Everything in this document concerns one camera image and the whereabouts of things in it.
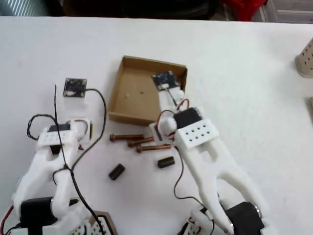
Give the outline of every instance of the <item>cardboard tray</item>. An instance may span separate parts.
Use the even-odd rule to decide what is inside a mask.
[[[123,56],[109,103],[110,120],[148,126],[160,113],[152,75],[173,71],[185,90],[187,67],[163,61]]]

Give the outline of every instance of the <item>long bolt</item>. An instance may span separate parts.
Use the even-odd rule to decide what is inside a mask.
[[[138,141],[127,141],[127,145],[128,147],[134,147],[137,144],[141,144],[141,143],[147,143],[147,142],[151,142],[153,141],[153,137],[148,137],[148,138],[144,138],[142,140],[138,140]]]
[[[110,134],[110,141],[114,142],[116,140],[140,140],[145,138],[144,135],[115,135]]]
[[[165,145],[152,145],[152,146],[141,146],[138,145],[136,147],[137,153],[141,153],[142,151],[148,151],[148,150],[160,150],[160,149],[170,149],[172,146],[170,144]]]

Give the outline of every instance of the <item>small circuit board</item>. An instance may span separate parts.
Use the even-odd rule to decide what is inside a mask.
[[[65,80],[63,97],[85,98],[87,79],[67,78]]]
[[[159,92],[165,89],[179,87],[179,81],[172,71],[154,74],[152,75],[152,80]]]

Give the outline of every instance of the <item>bolt head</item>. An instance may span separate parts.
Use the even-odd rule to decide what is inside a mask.
[[[128,145],[128,147],[133,147],[134,146],[134,142],[133,141],[127,141],[127,145]]]
[[[110,141],[114,142],[115,141],[115,134],[110,134]]]
[[[136,151],[137,151],[137,153],[141,153],[141,145],[138,145],[138,146],[136,147]]]

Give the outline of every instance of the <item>white tabletop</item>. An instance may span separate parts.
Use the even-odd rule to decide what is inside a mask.
[[[108,102],[122,56],[132,55],[186,65],[191,104],[204,106],[237,163],[260,187],[280,234],[312,233],[313,127],[305,99],[313,95],[313,80],[300,77],[294,66],[313,36],[312,25],[1,17],[0,32],[1,213],[34,156],[27,122],[34,114],[53,113],[54,84],[65,120],[66,77],[87,78]],[[97,135],[103,106],[96,94],[88,94],[86,103]],[[32,132],[48,124],[37,120]],[[113,132],[144,131],[108,121],[104,138],[77,166],[78,184],[95,210],[111,214],[119,234],[173,235],[196,205],[173,196],[181,170],[177,154],[137,154],[124,142],[108,141]],[[157,159],[173,154],[174,166],[156,167]],[[118,163],[126,171],[113,182],[108,173]],[[226,202],[240,202],[238,192],[229,193],[223,183],[220,188]],[[40,195],[53,190],[50,184]],[[188,170],[178,193],[197,196]]]

